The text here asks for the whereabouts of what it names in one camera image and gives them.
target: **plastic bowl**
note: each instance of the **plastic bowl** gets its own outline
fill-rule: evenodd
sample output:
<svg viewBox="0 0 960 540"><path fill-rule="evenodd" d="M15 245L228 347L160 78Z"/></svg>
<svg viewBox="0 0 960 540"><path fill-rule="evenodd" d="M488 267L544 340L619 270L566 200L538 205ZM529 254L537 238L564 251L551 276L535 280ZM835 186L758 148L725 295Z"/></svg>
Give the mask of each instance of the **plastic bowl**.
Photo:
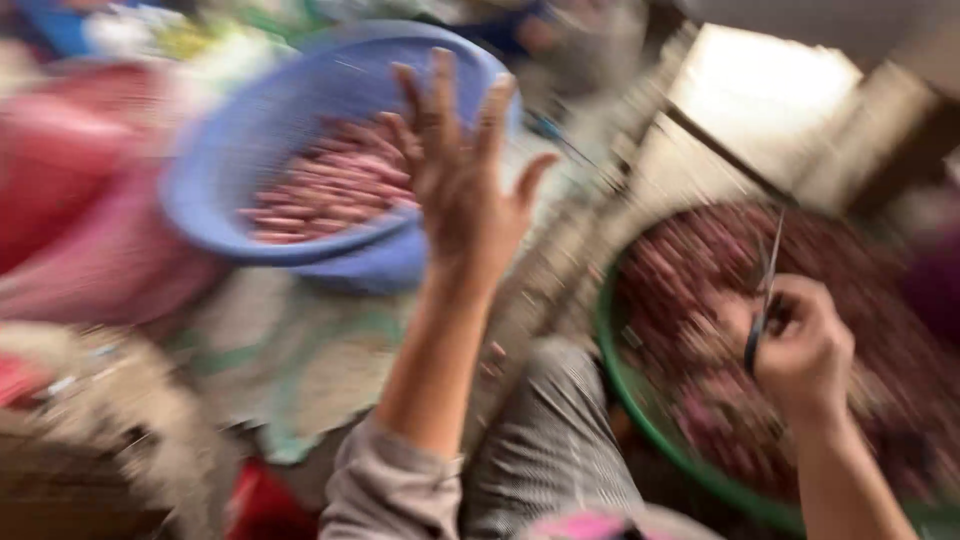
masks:
<svg viewBox="0 0 960 540"><path fill-rule="evenodd" d="M616 295L616 282L620 278L620 261L626 257L633 243L627 244L608 269L594 318L597 343L613 392L633 424L680 470L716 497L761 523L804 537L804 518L797 504L784 503L757 493L699 457L676 427L660 393L641 370L621 357L620 351L629 348L622 333L628 319L626 306ZM924 538L957 538L960 508L952 503L932 505L907 501L903 509L914 527L925 535Z"/></svg>
<svg viewBox="0 0 960 540"><path fill-rule="evenodd" d="M248 264L296 266L333 258L402 230L420 219L394 209L327 238L269 245L247 238L249 224L236 210L252 206L252 194L309 140L323 133L320 116L369 118L402 107L391 62L414 66L424 81L430 50L457 57L457 105L472 125L486 88L507 69L490 53L446 30L409 21L365 21L321 33L301 58L239 91L180 142L160 189L170 220L196 245ZM517 97L507 125L520 118Z"/></svg>

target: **pink cloth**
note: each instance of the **pink cloth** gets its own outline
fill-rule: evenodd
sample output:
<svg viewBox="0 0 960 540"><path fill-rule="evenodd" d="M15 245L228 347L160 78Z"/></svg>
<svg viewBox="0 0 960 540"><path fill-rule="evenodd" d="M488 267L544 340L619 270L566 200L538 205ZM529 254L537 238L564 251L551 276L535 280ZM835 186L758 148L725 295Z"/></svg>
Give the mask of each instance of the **pink cloth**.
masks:
<svg viewBox="0 0 960 540"><path fill-rule="evenodd" d="M156 198L161 166L124 173L71 231L0 276L0 319L140 324L219 278L226 266L166 223Z"/></svg>

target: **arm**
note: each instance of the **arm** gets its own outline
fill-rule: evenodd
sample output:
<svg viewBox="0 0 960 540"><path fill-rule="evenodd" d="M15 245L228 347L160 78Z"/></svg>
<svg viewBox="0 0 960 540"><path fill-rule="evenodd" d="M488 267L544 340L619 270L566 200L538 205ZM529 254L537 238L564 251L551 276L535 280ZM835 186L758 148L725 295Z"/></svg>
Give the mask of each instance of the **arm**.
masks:
<svg viewBox="0 0 960 540"><path fill-rule="evenodd" d="M810 540L917 540L847 410L853 336L820 283L778 276L790 320L760 340L756 380L793 430ZM753 307L720 297L717 315L743 350Z"/></svg>
<svg viewBox="0 0 960 540"><path fill-rule="evenodd" d="M426 276L394 367L372 417L348 437L327 486L322 537L456 538L460 448L474 361L493 292L530 220L543 171L533 160L510 194L497 179L503 116L514 79L487 92L468 148L453 104L453 55L436 50L432 95L421 99L409 67L397 77L411 131L384 113L410 170L430 246Z"/></svg>
<svg viewBox="0 0 960 540"><path fill-rule="evenodd" d="M811 540L917 538L849 415L794 434Z"/></svg>

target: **person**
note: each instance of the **person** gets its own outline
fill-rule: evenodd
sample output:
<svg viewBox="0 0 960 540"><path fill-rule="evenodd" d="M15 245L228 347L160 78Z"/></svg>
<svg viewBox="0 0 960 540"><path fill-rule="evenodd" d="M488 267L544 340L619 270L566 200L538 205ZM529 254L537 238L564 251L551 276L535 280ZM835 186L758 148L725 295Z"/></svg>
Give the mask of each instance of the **person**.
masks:
<svg viewBox="0 0 960 540"><path fill-rule="evenodd" d="M436 50L433 62L429 95L410 67L396 67L410 125L381 116L422 205L426 275L380 402L338 454L321 537L719 538L644 504L613 438L597 366L556 338L533 352L462 485L458 451L493 292L557 156L535 157L502 192L497 164L513 77L501 75L489 88L470 136L455 114L453 55ZM829 293L795 276L778 276L774 287L792 319L762 339L756 379L797 441L808 537L915 540L847 410L853 338ZM744 342L752 302L721 295L714 303L731 339Z"/></svg>

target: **woman's hand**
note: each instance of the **woman's hand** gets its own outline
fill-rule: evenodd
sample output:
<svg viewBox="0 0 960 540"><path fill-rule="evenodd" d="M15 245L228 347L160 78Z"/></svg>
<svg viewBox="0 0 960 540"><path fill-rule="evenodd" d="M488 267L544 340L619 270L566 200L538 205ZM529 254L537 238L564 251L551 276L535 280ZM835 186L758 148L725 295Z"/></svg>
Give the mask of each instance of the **woman's hand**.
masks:
<svg viewBox="0 0 960 540"><path fill-rule="evenodd" d="M808 278L779 275L774 292L783 295L790 320L779 334L760 338L756 381L794 430L846 421L854 342L829 291ZM722 295L714 308L732 343L742 351L758 306Z"/></svg>
<svg viewBox="0 0 960 540"><path fill-rule="evenodd" d="M434 49L428 96L417 88L414 70L396 64L412 129L398 114L384 113L406 158L423 228L430 244L431 274L464 286L493 289L530 226L530 210L543 172L557 160L541 154L526 167L516 188L499 187L504 114L516 91L513 76L501 74L487 90L473 133L457 118L455 56Z"/></svg>

